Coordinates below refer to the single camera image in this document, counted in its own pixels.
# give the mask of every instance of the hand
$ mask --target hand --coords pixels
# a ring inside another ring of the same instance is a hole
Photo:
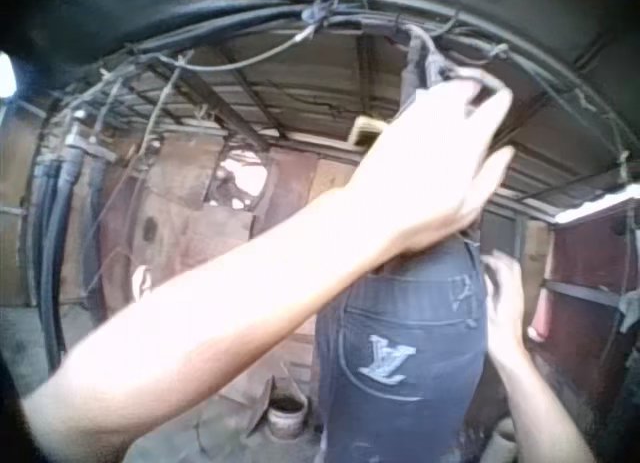
[[[361,227],[387,236],[395,253],[466,228],[502,182],[513,148],[485,155],[512,94],[505,89],[471,111],[479,89],[458,80],[417,93],[345,187]]]
[[[520,264],[498,251],[483,260],[493,269],[498,284],[494,287],[485,275],[489,355],[496,366],[512,366],[527,354],[522,339],[524,293]]]

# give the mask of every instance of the jeans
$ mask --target jeans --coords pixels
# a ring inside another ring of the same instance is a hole
[[[477,246],[396,259],[317,318],[326,463],[438,461],[456,443],[487,347]]]

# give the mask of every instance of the person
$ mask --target person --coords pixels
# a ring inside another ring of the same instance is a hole
[[[364,273],[468,226],[513,156],[503,148],[486,158],[511,92],[469,112],[478,90],[471,81],[452,81],[421,94],[343,189],[129,305],[75,346],[20,406],[4,397],[3,419],[22,414],[49,461],[117,460],[136,438],[221,389]],[[509,337],[504,313],[489,323],[490,349]],[[522,445],[524,454],[537,458],[529,461],[570,461],[555,455],[580,448],[571,420],[542,380],[523,381],[521,372],[534,370],[518,351],[495,347],[516,428],[533,441]],[[17,452],[18,440],[5,448]]]

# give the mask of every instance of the embroidered logo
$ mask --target embroidered logo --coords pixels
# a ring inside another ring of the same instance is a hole
[[[411,346],[398,345],[389,347],[389,340],[371,335],[369,337],[373,346],[373,363],[366,368],[358,368],[358,371],[378,383],[384,385],[397,385],[406,378],[405,375],[393,375],[392,373],[404,363],[411,355],[416,354],[416,349]]]

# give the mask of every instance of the concrete floor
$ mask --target concrete floor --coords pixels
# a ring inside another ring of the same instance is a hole
[[[91,330],[89,315],[79,305],[62,310],[69,347]],[[20,395],[26,396],[47,378],[42,330],[34,308],[0,308],[0,351]],[[311,431],[292,442],[275,440],[261,425],[245,436],[250,408],[214,396],[140,438],[125,463],[311,463],[319,437]]]

